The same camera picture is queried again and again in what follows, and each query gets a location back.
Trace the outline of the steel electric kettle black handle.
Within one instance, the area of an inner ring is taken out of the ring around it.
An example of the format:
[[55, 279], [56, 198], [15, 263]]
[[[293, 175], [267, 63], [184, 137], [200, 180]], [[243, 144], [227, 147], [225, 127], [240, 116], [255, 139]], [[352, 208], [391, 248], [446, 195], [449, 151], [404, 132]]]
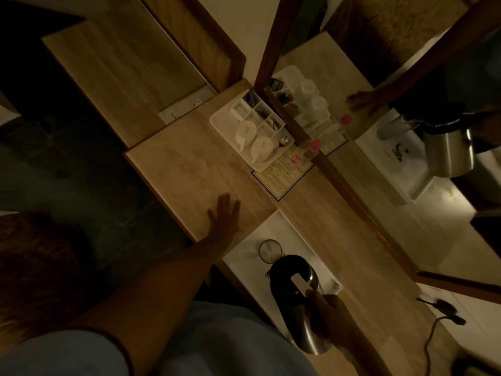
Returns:
[[272, 264], [270, 287], [293, 341], [311, 355], [326, 353], [332, 343], [313, 329], [306, 314], [305, 290], [317, 290], [319, 280], [310, 264], [299, 255], [285, 255]]

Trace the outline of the person's right hand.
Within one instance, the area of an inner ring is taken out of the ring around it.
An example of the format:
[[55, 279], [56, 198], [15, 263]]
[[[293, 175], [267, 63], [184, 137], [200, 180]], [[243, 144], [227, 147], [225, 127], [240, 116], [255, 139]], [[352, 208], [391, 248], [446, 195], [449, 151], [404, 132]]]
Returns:
[[361, 336], [357, 323], [342, 299], [337, 295], [319, 294], [321, 295], [319, 299], [323, 303], [326, 326], [326, 329], [318, 329], [322, 335], [336, 348], [354, 336]]

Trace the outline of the wooden framed wall panel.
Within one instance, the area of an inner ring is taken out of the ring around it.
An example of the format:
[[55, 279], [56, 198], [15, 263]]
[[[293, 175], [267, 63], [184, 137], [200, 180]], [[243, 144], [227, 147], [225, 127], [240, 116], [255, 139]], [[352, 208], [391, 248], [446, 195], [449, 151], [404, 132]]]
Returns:
[[242, 80], [246, 56], [198, 0], [139, 0], [217, 92]]

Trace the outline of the black power plug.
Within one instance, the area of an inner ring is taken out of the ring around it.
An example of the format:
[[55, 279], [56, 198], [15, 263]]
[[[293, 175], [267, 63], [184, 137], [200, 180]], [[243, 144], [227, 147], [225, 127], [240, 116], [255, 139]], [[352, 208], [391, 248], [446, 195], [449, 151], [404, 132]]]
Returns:
[[465, 326], [466, 320], [458, 315], [458, 310], [449, 302], [442, 299], [435, 299], [434, 302], [426, 301], [422, 298], [416, 298], [417, 301], [428, 304], [442, 314], [442, 318], [451, 320], [454, 324]]

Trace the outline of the laminated information card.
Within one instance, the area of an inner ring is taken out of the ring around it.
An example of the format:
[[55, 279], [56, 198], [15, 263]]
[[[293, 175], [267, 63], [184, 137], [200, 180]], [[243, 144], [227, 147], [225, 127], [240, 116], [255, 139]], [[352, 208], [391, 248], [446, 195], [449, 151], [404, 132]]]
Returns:
[[313, 167], [310, 160], [300, 159], [290, 148], [265, 170], [254, 170], [252, 175], [279, 202]]

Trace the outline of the white kettle tray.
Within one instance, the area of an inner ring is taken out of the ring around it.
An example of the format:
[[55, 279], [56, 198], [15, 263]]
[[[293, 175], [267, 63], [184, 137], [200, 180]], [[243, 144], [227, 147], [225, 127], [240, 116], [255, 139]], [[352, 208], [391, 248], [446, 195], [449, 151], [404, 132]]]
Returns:
[[272, 265], [259, 257], [260, 244], [267, 239], [280, 243], [283, 256], [299, 255], [310, 264], [317, 274], [320, 293], [338, 294], [343, 287], [281, 210], [273, 213], [223, 258], [279, 332], [293, 341], [271, 292], [269, 271]]

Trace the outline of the white compartment organiser tray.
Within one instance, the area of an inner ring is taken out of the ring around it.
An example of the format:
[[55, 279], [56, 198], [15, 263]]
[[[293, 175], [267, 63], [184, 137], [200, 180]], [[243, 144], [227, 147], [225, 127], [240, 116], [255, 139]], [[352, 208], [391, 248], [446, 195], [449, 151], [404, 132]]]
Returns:
[[[278, 113], [274, 112], [272, 108], [269, 107], [269, 105], [265, 103], [261, 98], [256, 107], [249, 107], [249, 105], [242, 99], [242, 97], [247, 93], [248, 90], [242, 92], [222, 108], [220, 108], [218, 111], [216, 111], [210, 117], [210, 123], [253, 170], [263, 171], [273, 161], [284, 154], [285, 151], [295, 143], [295, 139], [286, 129], [283, 119], [281, 119]], [[264, 121], [266, 117], [271, 113], [275, 113], [278, 119], [280, 119], [281, 121], [282, 127], [278, 132], [273, 132], [272, 130], [270, 130], [269, 126], [267, 126]], [[259, 136], [265, 136], [272, 139], [274, 146], [273, 152], [264, 162], [251, 163], [249, 152], [250, 147], [253, 143], [248, 145], [242, 152], [237, 151], [235, 131], [239, 122], [243, 120], [253, 121], [256, 124], [257, 134], [255, 139]], [[291, 139], [290, 143], [286, 147], [279, 147], [279, 139], [283, 136], [289, 136]]]

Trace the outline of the clear water bottle red cap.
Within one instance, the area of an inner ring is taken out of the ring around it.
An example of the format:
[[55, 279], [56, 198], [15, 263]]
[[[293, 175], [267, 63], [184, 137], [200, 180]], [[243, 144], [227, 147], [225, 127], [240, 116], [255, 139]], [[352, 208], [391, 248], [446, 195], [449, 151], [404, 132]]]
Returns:
[[293, 149], [293, 153], [288, 160], [292, 166], [306, 163], [317, 157], [322, 148], [322, 142], [319, 139], [309, 140]]

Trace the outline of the person's left hand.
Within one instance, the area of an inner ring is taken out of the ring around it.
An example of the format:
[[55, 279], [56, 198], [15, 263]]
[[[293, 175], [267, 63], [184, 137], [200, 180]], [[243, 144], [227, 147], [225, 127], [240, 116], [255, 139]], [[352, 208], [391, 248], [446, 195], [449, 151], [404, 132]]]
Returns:
[[232, 243], [240, 223], [241, 201], [232, 200], [230, 193], [217, 198], [216, 211], [207, 210], [210, 228], [207, 237], [221, 249], [227, 249]]

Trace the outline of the white ceramic cup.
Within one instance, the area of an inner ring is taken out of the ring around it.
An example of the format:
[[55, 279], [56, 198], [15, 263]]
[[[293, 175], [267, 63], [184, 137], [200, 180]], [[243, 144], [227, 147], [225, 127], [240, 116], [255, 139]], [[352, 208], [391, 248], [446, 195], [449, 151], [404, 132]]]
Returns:
[[252, 144], [256, 134], [257, 126], [253, 121], [243, 120], [239, 122], [235, 131], [237, 151], [242, 152], [248, 145]]
[[269, 137], [257, 137], [250, 147], [251, 163], [264, 162], [272, 154], [273, 141]]

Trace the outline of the person's right forearm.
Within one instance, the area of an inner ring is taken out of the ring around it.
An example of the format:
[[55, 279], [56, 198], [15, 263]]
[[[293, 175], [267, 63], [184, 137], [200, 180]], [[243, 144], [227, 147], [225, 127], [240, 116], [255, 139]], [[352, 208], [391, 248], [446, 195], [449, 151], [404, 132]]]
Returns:
[[392, 376], [382, 357], [364, 335], [348, 339], [337, 349], [354, 366], [358, 376]]

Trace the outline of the person's left forearm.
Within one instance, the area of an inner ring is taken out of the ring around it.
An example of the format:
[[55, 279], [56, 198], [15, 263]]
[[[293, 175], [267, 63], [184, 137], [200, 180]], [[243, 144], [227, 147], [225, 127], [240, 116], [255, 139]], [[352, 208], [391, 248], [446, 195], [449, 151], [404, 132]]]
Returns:
[[232, 239], [214, 234], [141, 271], [110, 297], [70, 323], [115, 337], [136, 376], [146, 376], [179, 326], [213, 263]]

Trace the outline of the white wall power socket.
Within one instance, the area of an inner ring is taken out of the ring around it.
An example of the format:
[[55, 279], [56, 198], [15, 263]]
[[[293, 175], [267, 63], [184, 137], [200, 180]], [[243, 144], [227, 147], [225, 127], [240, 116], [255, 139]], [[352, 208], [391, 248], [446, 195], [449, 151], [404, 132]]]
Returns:
[[216, 92], [210, 87], [210, 85], [205, 84], [203, 87], [160, 111], [158, 114], [159, 118], [166, 125], [169, 125], [209, 101], [214, 96], [216, 96]]

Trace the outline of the grey blue shirt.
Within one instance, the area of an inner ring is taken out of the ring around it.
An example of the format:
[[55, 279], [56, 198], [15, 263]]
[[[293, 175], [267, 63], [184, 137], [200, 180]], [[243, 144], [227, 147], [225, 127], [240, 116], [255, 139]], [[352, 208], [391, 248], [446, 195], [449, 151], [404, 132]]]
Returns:
[[[21, 342], [0, 356], [0, 376], [135, 376], [113, 336], [66, 329]], [[195, 301], [148, 376], [319, 376], [276, 329], [250, 310]]]

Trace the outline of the wooden framed mirror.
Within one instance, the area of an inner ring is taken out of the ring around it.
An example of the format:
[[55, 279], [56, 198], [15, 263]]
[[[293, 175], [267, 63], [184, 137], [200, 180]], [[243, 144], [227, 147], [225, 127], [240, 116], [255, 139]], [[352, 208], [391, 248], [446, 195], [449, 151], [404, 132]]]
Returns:
[[255, 85], [283, 117], [299, 143], [310, 139], [300, 126], [303, 116], [285, 107], [270, 88], [272, 76], [295, 65], [314, 80], [329, 103], [329, 115], [341, 122], [347, 143], [313, 162], [386, 251], [414, 281], [501, 305], [501, 257], [472, 226], [476, 210], [449, 179], [433, 177], [426, 168], [424, 145], [412, 132], [381, 141], [376, 130], [396, 117], [384, 107], [370, 117], [349, 112], [348, 94], [370, 84], [346, 54], [322, 33], [282, 56], [303, 0], [279, 0]]

